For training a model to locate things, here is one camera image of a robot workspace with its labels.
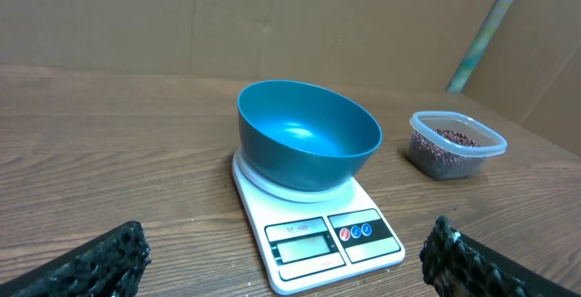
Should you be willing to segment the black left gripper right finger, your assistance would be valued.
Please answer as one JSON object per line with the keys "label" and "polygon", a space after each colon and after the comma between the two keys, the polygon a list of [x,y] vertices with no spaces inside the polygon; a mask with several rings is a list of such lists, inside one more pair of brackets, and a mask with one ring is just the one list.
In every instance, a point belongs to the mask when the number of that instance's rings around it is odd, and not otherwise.
{"label": "black left gripper right finger", "polygon": [[451,227],[440,216],[419,253],[425,284],[439,296],[580,297]]}

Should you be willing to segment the red adzuki beans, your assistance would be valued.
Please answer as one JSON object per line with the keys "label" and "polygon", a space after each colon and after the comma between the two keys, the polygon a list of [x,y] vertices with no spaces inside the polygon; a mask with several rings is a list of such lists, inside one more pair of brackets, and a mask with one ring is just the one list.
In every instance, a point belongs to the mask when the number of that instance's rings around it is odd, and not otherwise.
{"label": "red adzuki beans", "polygon": [[418,131],[413,131],[409,139],[407,157],[421,172],[435,180],[467,177],[477,173],[487,161],[486,157],[466,157],[452,153]]}

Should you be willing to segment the clear plastic bean container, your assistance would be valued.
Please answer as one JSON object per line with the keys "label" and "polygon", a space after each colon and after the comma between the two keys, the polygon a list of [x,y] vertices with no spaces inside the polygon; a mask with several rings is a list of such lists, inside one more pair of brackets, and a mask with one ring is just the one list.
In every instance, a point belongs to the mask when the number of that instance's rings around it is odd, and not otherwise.
{"label": "clear plastic bean container", "polygon": [[488,161],[507,150],[503,136],[457,112],[420,111],[410,117],[409,124],[412,132],[418,131],[439,147],[461,156],[486,157]]}

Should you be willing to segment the green taped corner pole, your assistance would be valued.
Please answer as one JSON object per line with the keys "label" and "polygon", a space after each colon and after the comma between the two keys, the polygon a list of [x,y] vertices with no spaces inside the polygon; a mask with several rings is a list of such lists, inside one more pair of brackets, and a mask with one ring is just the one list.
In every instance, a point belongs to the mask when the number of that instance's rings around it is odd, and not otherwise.
{"label": "green taped corner pole", "polygon": [[456,72],[448,82],[446,88],[448,93],[457,94],[462,92],[513,2],[514,0],[495,0],[463,59],[460,61]]}

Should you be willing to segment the teal plastic bowl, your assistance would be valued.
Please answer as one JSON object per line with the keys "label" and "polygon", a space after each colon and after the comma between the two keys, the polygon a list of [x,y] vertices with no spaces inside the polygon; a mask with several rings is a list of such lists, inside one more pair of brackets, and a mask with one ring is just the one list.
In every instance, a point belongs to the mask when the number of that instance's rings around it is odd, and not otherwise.
{"label": "teal plastic bowl", "polygon": [[295,190],[324,191],[347,182],[383,141],[369,111],[315,84],[250,84],[238,95],[237,111],[243,160]]}

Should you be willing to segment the white digital kitchen scale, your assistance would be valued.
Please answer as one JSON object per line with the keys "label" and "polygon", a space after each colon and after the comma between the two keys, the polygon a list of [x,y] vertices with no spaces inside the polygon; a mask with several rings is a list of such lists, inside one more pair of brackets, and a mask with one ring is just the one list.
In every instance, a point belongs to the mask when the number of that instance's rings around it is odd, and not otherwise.
{"label": "white digital kitchen scale", "polygon": [[355,179],[319,192],[299,191],[232,158],[232,176],[271,288],[307,291],[402,262],[406,251],[379,207]]}

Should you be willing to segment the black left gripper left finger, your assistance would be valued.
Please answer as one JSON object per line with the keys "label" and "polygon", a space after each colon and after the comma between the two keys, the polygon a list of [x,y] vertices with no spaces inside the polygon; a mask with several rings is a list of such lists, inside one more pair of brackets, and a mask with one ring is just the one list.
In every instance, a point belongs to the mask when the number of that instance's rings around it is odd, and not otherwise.
{"label": "black left gripper left finger", "polygon": [[123,223],[30,272],[1,284],[11,297],[134,297],[151,248],[142,225]]}

